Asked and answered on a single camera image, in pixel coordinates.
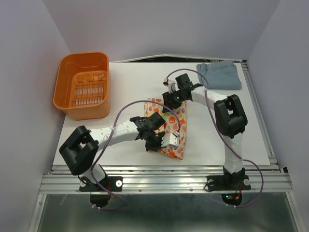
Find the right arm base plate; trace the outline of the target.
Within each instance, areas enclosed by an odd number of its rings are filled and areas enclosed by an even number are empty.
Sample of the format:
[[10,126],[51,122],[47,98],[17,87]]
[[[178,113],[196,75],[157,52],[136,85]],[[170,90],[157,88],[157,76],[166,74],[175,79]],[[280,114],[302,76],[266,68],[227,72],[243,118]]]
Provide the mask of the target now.
[[207,182],[204,186],[205,191],[223,191],[221,194],[225,204],[231,206],[240,206],[242,202],[242,192],[251,190],[249,177],[243,172],[224,173],[223,175],[207,176]]

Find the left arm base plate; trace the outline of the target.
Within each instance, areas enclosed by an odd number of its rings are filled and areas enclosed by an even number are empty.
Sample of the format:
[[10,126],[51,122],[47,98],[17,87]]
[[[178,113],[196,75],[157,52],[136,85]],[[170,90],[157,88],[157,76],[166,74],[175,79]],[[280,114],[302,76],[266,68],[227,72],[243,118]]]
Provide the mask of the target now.
[[[122,176],[108,176],[99,181],[99,184],[91,182],[85,176],[78,176],[80,180],[80,192],[90,193],[89,201],[91,207],[99,211],[111,211],[120,209],[125,206],[126,202],[123,197],[117,195],[123,189]],[[118,206],[112,206],[112,197],[121,201]]]

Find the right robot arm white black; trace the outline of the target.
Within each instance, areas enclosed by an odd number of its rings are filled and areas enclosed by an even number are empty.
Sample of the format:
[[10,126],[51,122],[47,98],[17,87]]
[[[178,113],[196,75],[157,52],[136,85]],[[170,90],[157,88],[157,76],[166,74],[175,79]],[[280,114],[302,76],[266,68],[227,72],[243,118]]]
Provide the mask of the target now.
[[242,138],[248,124],[241,101],[237,95],[221,95],[206,89],[202,84],[193,84],[187,74],[175,81],[164,79],[169,88],[163,93],[164,105],[177,109],[184,101],[207,106],[219,137],[225,145],[225,162],[222,175],[207,176],[206,191],[250,190],[249,177],[242,161]]

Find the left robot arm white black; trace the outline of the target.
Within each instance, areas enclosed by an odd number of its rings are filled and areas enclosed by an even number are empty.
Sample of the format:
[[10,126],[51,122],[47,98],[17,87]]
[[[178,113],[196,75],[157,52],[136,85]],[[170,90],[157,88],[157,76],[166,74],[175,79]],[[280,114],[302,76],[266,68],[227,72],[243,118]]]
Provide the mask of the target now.
[[164,133],[156,131],[165,124],[155,112],[149,117],[133,117],[114,127],[87,129],[78,126],[61,145],[59,152],[73,176],[83,176],[96,190],[110,188],[104,169],[94,161],[98,151],[121,142],[144,140],[147,145],[161,148]]

